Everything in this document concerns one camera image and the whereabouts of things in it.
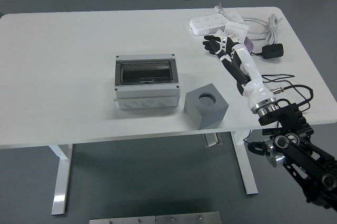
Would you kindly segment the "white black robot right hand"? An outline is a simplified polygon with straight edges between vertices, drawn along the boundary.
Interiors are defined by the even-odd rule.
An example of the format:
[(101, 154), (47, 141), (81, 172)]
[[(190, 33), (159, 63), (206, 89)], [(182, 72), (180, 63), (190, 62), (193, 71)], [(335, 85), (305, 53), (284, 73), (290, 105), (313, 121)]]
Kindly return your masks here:
[(216, 55), (225, 69), (236, 80), (239, 93), (248, 100), (249, 109), (263, 116), (278, 109), (275, 95), (267, 89), (247, 47), (235, 35), (204, 36), (203, 45)]

